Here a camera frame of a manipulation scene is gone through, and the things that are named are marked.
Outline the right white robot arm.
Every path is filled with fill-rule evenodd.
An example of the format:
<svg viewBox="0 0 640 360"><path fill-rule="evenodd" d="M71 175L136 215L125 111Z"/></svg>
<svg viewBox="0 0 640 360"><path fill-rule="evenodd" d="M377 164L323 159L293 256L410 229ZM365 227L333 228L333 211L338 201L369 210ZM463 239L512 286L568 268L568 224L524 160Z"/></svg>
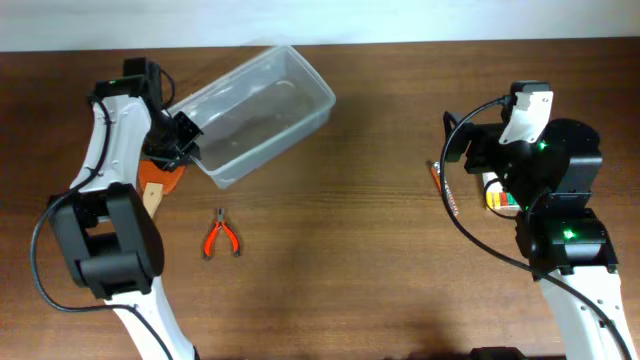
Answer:
<svg viewBox="0 0 640 360"><path fill-rule="evenodd" d="M531 274L547 302L567 359L635 359L608 230L589 208L603 158L599 134L553 119L549 83L517 81L508 94L463 117L443 115L439 164L463 160L469 174L494 174L518 205L517 261L455 227L495 258Z"/></svg>

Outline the orange screwdriver bit holder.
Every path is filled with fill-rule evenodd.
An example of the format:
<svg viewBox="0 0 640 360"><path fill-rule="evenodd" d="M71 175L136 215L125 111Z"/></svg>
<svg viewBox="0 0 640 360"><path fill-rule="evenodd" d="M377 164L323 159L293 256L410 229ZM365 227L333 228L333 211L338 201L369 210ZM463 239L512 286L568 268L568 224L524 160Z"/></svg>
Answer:
<svg viewBox="0 0 640 360"><path fill-rule="evenodd" d="M459 215L459 210L453 194L450 190L448 182L446 180L441 180L441 167L440 163L437 161L427 161L426 165L430 170L431 176L434 180L435 185L438 187L440 194L444 194L447 199L447 204L451 208L453 214L455 216Z"/></svg>

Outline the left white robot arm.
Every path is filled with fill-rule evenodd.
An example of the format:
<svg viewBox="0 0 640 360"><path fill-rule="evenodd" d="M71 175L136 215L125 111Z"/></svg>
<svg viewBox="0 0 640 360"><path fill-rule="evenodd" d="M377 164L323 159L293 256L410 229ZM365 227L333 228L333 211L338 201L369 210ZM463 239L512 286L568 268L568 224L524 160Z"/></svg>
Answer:
<svg viewBox="0 0 640 360"><path fill-rule="evenodd" d="M40 221L50 224L73 281L98 299L94 310L113 311L142 358L196 359L163 288L162 237L136 188L143 156L173 170L200 133L185 116L168 113L167 77L157 63L133 58L121 77L95 85L82 167Z"/></svg>

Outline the clear plastic container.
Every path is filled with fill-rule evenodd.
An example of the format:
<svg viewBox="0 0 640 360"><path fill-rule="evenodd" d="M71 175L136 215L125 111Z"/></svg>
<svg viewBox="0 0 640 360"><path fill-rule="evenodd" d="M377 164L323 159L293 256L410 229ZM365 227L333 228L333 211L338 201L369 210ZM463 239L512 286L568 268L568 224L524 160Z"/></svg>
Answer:
<svg viewBox="0 0 640 360"><path fill-rule="evenodd" d="M336 96L293 47L263 51L169 112L202 134L193 162L226 189L304 140L329 119Z"/></svg>

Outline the clear box coloured plugs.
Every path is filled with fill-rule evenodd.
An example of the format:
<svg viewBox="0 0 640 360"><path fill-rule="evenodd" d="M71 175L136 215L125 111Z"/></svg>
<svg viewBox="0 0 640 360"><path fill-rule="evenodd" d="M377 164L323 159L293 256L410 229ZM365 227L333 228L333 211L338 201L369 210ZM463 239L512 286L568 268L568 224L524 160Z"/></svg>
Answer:
<svg viewBox="0 0 640 360"><path fill-rule="evenodd" d="M514 216L521 210L515 198L503 187L495 173L483 173L482 181L487 210L504 216Z"/></svg>

